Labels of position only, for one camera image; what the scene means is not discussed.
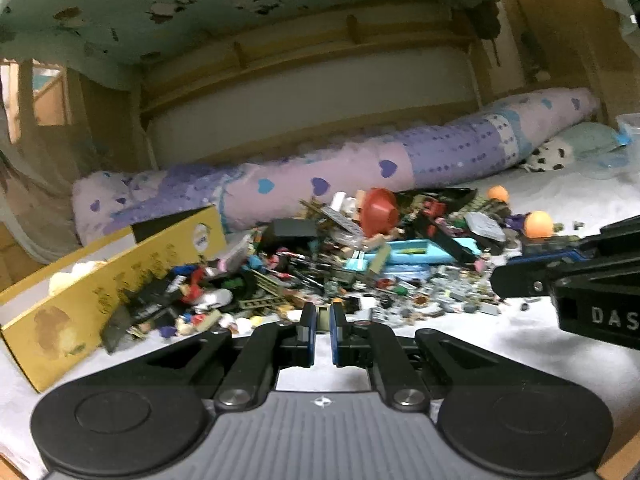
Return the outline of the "near orange ball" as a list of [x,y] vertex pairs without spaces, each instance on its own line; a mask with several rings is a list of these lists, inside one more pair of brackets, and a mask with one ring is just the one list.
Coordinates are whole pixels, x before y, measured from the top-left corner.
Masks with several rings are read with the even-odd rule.
[[528,238],[550,237],[554,234],[553,219],[548,212],[532,211],[524,220],[523,232]]

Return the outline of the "yellow cardboard box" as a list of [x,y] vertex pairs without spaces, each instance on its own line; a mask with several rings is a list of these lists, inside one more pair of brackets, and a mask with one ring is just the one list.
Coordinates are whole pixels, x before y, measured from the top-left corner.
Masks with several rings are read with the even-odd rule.
[[[99,347],[100,331],[126,292],[137,292],[175,266],[212,258],[224,246],[213,207],[145,240],[130,228],[103,237],[2,292],[1,340],[32,390],[42,393]],[[91,260],[106,265],[48,295],[52,274]]]

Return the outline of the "far orange ball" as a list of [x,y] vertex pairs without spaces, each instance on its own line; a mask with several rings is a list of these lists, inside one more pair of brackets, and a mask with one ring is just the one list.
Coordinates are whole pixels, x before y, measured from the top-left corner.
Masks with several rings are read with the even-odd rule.
[[507,203],[510,198],[508,190],[501,185],[496,185],[487,191],[487,197],[490,200],[498,200],[499,202]]

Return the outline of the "wooden bed frame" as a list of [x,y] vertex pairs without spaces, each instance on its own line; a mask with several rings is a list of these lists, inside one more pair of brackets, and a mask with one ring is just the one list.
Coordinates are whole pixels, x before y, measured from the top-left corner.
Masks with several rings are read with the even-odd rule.
[[[1,61],[79,75],[98,168],[228,164],[514,91],[639,106],[628,0],[1,0]],[[1,221],[14,280],[41,262]]]

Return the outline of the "light blue pillow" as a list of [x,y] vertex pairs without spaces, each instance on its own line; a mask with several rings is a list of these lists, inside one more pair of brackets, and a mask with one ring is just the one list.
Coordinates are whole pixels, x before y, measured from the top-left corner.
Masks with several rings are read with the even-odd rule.
[[600,122],[581,122],[551,138],[548,148],[557,151],[566,160],[582,160],[611,153],[628,145],[629,141],[626,134]]

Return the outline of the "yellow plush toy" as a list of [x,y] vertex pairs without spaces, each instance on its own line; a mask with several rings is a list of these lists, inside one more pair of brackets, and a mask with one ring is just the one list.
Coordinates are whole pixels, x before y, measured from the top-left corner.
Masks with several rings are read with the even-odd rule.
[[74,283],[82,280],[86,275],[105,266],[105,260],[91,260],[75,263],[70,271],[58,271],[49,278],[48,295],[53,296],[62,292]]

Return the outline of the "black rectangular block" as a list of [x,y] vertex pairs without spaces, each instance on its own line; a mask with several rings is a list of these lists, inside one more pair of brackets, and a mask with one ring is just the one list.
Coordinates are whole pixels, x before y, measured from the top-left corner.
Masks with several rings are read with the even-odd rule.
[[317,237],[317,226],[306,219],[274,219],[262,232],[262,241],[275,243],[278,240],[314,240]]

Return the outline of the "grey bed sheet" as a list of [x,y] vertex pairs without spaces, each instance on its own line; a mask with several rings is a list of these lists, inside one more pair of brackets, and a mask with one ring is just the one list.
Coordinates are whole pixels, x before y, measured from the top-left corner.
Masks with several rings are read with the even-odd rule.
[[[582,222],[585,235],[639,212],[636,168],[614,177],[599,174],[594,178],[575,169],[534,174],[511,169],[472,185],[481,193],[501,185],[508,190],[514,211],[543,210],[567,228]],[[445,314],[423,324],[597,393],[613,415],[614,437],[608,450],[615,453],[639,430],[638,352],[563,332],[547,298],[531,302],[527,310],[521,305],[521,301],[508,300],[498,315]],[[1,453],[29,479],[44,474],[29,430],[30,415],[38,400],[38,393],[3,353]]]

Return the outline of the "clear plastic storage bin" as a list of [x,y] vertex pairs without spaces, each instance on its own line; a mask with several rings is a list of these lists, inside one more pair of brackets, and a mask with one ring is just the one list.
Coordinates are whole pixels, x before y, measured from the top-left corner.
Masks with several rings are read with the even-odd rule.
[[638,148],[640,139],[640,113],[627,113],[615,117],[618,140],[623,146]]

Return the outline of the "purple heart-pattern rolled quilt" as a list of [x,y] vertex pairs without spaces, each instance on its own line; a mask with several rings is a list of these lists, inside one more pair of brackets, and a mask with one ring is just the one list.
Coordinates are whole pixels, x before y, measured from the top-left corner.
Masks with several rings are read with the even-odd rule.
[[600,102],[588,88],[508,96],[443,126],[385,128],[300,156],[231,166],[178,165],[137,174],[101,170],[75,182],[72,207],[82,244],[178,212],[217,208],[227,231],[291,217],[301,200],[335,193],[441,188],[510,168]]

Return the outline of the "grey studded toy panel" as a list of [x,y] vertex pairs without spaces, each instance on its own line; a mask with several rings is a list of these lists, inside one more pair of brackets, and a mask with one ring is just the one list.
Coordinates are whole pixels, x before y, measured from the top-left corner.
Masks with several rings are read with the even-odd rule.
[[506,234],[499,223],[480,211],[471,211],[464,215],[464,220],[469,230],[477,236],[504,243]]

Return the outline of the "orange ball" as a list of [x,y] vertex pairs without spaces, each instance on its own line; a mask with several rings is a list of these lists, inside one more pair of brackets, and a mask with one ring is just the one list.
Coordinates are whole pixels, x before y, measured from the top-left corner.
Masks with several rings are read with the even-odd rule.
[[508,190],[501,185],[496,185],[487,191],[487,197],[490,200],[498,200],[499,202],[507,203],[510,198]]
[[528,238],[550,237],[554,234],[553,219],[548,212],[532,211],[524,220],[523,232]]

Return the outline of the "light blue toy plate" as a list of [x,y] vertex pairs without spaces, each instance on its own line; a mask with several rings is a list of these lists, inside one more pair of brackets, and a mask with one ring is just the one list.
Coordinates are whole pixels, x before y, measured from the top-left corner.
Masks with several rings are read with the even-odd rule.
[[[456,259],[430,240],[396,240],[389,242],[390,254],[386,266],[434,266],[455,263]],[[370,252],[354,252],[344,264],[346,270],[365,271],[378,254],[378,249]]]

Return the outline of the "red dome-shaped toy piece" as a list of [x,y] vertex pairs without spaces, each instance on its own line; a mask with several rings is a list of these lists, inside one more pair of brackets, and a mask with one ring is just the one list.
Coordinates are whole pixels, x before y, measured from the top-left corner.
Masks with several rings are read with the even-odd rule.
[[399,222],[395,194],[386,188],[371,188],[363,197],[359,218],[366,237],[388,234]]

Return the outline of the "grey mosquito net curtain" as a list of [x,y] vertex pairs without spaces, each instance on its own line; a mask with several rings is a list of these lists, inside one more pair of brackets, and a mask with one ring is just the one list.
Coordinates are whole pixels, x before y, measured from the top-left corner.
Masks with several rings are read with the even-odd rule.
[[[40,89],[42,67],[53,77]],[[32,60],[1,61],[1,221],[33,259],[80,248],[74,183],[98,168],[79,75]]]

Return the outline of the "black-spotted white plush toy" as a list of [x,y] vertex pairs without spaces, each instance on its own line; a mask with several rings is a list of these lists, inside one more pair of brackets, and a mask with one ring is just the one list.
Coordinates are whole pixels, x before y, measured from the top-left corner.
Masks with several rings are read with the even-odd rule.
[[572,166],[574,162],[576,159],[570,144],[553,138],[538,146],[521,166],[527,172],[551,172]]

